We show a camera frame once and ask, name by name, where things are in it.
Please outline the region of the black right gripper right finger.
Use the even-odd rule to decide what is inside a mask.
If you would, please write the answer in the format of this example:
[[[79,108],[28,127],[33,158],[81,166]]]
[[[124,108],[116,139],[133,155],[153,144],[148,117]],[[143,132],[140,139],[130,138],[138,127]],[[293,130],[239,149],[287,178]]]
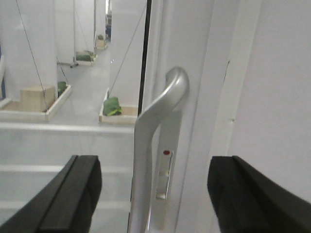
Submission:
[[[238,156],[213,156],[207,190],[223,233],[309,233],[311,205]]]

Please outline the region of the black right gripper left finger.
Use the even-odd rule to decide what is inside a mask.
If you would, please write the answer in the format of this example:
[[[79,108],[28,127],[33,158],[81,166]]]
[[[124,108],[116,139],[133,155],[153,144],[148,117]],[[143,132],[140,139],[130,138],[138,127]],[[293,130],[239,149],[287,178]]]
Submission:
[[[87,233],[102,189],[98,156],[74,155],[26,205],[0,227],[2,233]]]

